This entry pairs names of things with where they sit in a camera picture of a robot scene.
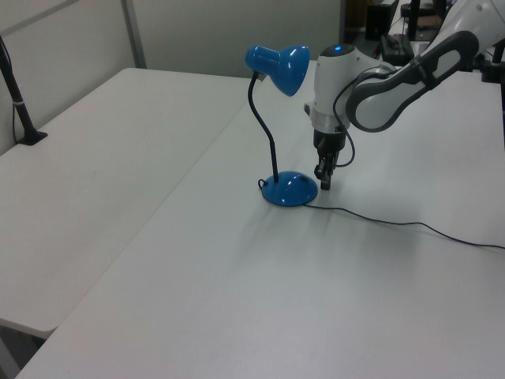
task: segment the black cable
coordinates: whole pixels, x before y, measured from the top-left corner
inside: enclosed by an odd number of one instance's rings
[[[14,138],[14,144],[17,144],[17,139],[16,139],[16,106],[13,104],[13,138]]]
[[[343,124],[342,120],[340,119],[339,115],[337,114],[337,109],[336,109],[336,106],[337,106],[337,102],[339,101],[340,99],[340,96],[343,95],[343,93],[345,91],[347,91],[347,89],[353,85],[355,82],[356,82],[356,79],[359,78],[359,76],[366,72],[366,71],[369,71],[371,69],[377,69],[379,68],[379,66],[377,67],[372,67],[370,69],[365,69],[363,71],[361,71],[355,79],[353,79],[348,85],[346,85],[346,87],[344,87],[344,89],[342,91],[340,91],[340,93],[337,95],[337,97],[335,97],[335,101],[333,102],[333,115],[335,116],[335,118],[337,119],[337,122],[339,123],[339,128],[346,134],[346,138],[349,140],[349,143],[350,143],[350,147],[351,147],[351,150],[352,150],[352,156],[350,157],[349,159],[349,162],[347,163],[344,163],[344,164],[337,164],[336,167],[339,167],[339,168],[342,168],[342,167],[347,167],[349,166],[353,161],[354,161],[354,158],[356,156],[356,148],[354,147],[354,141],[353,139],[351,138],[350,134],[349,134],[349,130],[347,130],[346,126]],[[390,75],[392,75],[393,73],[396,73],[398,70],[396,69],[395,71],[391,71],[389,73],[385,73],[383,75],[384,78],[386,77],[389,77]]]
[[[391,27],[389,28],[389,31],[387,32],[387,34],[389,35],[389,33],[391,33],[391,30],[392,28],[402,19],[403,17],[400,16],[400,18],[398,20],[396,20],[393,24],[391,24]]]
[[[251,111],[254,113],[254,116],[256,117],[256,120],[260,123],[261,127],[267,134],[268,140],[270,141],[270,154],[271,154],[271,168],[274,172],[274,182],[277,183],[279,181],[279,172],[277,170],[277,155],[275,154],[275,142],[274,138],[270,133],[270,130],[268,130],[267,126],[265,125],[263,119],[260,117],[260,114],[256,110],[256,107],[254,106],[254,101],[253,101],[253,88],[254,84],[256,83],[256,80],[258,79],[258,76],[260,73],[254,72],[251,77],[251,83],[249,84],[249,90],[247,91],[247,99],[249,101],[249,106],[251,107]]]
[[[372,219],[370,217],[367,217],[367,216],[362,216],[358,213],[355,213],[355,212],[352,212],[350,211],[349,209],[345,209],[345,208],[341,208],[341,207],[320,207],[320,206],[317,206],[317,205],[305,205],[305,207],[307,208],[314,208],[314,209],[323,209],[323,210],[332,210],[332,211],[342,211],[342,212],[346,212],[346,213],[349,213],[350,215],[353,215],[353,216],[356,216],[356,217],[359,217],[363,220],[367,220],[367,221],[372,221],[373,223],[385,223],[387,225],[397,225],[397,226],[407,226],[407,225],[421,225],[423,227],[427,227],[430,231],[434,231],[435,233],[437,233],[438,235],[441,235],[445,238],[448,238],[452,241],[455,241],[455,242],[459,242],[459,243],[462,243],[462,244],[465,244],[465,245],[470,245],[470,246],[476,246],[476,247],[491,247],[491,248],[495,248],[495,249],[502,249],[502,250],[505,250],[505,246],[500,246],[500,245],[488,245],[488,244],[482,244],[482,243],[474,243],[474,242],[468,242],[468,241],[464,241],[462,239],[459,239],[459,238],[455,238],[455,237],[451,237],[450,235],[446,235],[444,233],[442,233],[441,231],[438,231],[437,229],[435,229],[434,227],[430,227],[428,224],[426,223],[421,223],[421,222],[413,222],[413,223],[393,223],[391,221],[383,221],[383,220],[377,220],[377,219]]]
[[[352,150],[352,156],[350,157],[349,162],[344,163],[344,164],[337,164],[337,165],[335,165],[336,167],[340,167],[340,168],[347,167],[347,166],[349,166],[354,161],[354,157],[356,156],[356,148],[354,147],[354,142],[353,142],[353,139],[350,137],[349,131],[347,130],[346,126],[343,124],[342,120],[340,119],[339,115],[337,114],[336,106],[337,106],[337,102],[340,99],[340,96],[342,96],[342,94],[345,91],[347,91],[347,89],[351,85],[353,85],[355,81],[356,81],[356,79],[352,80],[348,85],[346,85],[346,87],[344,87],[343,90],[340,91],[340,93],[337,95],[337,97],[335,97],[335,101],[333,102],[333,115],[335,116],[335,118],[337,119],[337,122],[339,123],[340,130],[346,134],[346,137],[347,137],[347,139],[349,140],[349,143],[350,143],[350,148]]]

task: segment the white table surface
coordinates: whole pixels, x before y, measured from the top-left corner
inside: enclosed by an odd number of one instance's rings
[[[47,337],[247,100],[249,80],[126,69],[0,157],[0,325]]]
[[[279,168],[316,161],[303,112],[255,95]],[[505,244],[499,86],[457,73],[315,200]],[[19,378],[505,377],[505,254],[333,211],[277,208],[268,143],[244,106]]]

